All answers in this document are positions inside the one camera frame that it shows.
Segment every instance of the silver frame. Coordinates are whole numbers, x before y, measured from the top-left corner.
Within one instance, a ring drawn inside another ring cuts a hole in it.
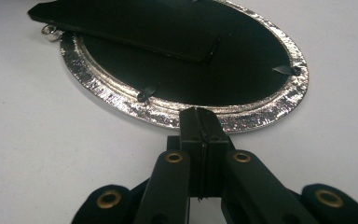
[[[139,103],[137,95],[140,90],[119,81],[114,74],[103,70],[90,56],[80,35],[62,35],[62,57],[75,78],[93,94],[125,114],[161,127],[178,129],[179,112],[191,106],[212,110],[226,133],[246,132],[270,125],[293,111],[304,98],[309,84],[307,63],[292,39],[272,22],[246,7],[225,0],[216,2],[238,10],[270,30],[285,47],[292,67],[300,69],[299,75],[289,77],[284,86],[270,97],[246,105],[187,105],[153,96],[145,103]]]

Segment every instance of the clamp jaw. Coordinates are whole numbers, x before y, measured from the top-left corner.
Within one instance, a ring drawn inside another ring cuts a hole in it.
[[[355,200],[322,184],[301,195],[287,189],[255,154],[233,146],[213,112],[184,110],[180,127],[148,180],[95,190],[72,223],[186,224],[190,197],[220,197],[228,224],[358,224]]]

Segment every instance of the white surface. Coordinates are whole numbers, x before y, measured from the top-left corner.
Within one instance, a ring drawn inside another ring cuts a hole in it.
[[[90,193],[147,179],[166,136],[112,109],[66,69],[58,43],[26,12],[41,1],[0,0],[0,223],[70,223]],[[358,201],[358,1],[235,1],[289,34],[310,88],[283,121],[231,135],[296,192],[313,183]],[[218,200],[192,201],[190,223],[224,223]]]

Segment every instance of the white table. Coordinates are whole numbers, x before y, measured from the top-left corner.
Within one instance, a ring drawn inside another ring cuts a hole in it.
[[[42,1],[0,0],[0,223],[70,223],[95,189],[147,179],[166,136],[83,88],[58,43],[26,12]],[[289,34],[310,88],[286,119],[232,134],[289,189],[313,183],[358,201],[358,1],[237,0]],[[220,201],[191,204],[190,223],[224,223]]]

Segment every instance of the metal ring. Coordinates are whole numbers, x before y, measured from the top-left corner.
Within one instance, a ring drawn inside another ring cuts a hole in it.
[[[183,160],[183,156],[179,153],[173,152],[165,157],[165,160],[171,163],[177,163]]]
[[[239,162],[248,162],[251,160],[251,157],[243,152],[237,152],[234,154],[234,160]]]
[[[121,194],[117,190],[109,189],[98,197],[97,205],[102,209],[107,209],[118,205],[120,201]]]
[[[344,205],[344,201],[342,201],[342,199],[338,195],[336,195],[335,192],[327,189],[316,190],[315,196],[319,202],[330,207],[339,208]]]

